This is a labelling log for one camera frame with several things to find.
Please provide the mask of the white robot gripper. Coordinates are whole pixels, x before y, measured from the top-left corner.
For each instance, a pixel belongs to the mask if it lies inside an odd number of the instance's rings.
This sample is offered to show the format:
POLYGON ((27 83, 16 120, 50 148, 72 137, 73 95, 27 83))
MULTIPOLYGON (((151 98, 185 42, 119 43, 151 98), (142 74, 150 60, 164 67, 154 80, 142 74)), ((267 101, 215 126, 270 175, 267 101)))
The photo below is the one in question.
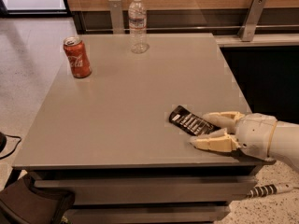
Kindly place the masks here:
POLYGON ((260 113, 245 116, 238 111, 225 111, 206 113, 203 119, 221 129, 191 137, 190 143, 195 148, 222 153, 240 148, 247 156, 263 161, 271 160, 270 147, 278 125, 274 116, 260 113))

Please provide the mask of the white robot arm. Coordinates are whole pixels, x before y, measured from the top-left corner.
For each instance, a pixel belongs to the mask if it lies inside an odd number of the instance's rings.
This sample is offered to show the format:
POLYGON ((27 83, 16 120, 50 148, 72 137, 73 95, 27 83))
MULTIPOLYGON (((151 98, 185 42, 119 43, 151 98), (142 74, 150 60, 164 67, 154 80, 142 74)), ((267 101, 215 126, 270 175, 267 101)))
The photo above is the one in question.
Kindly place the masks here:
POLYGON ((278 160, 299 172, 299 125, 260 113, 237 111, 207 113, 203 119, 219 129, 194 136, 197 149, 230 153, 240 150, 260 160, 278 160))

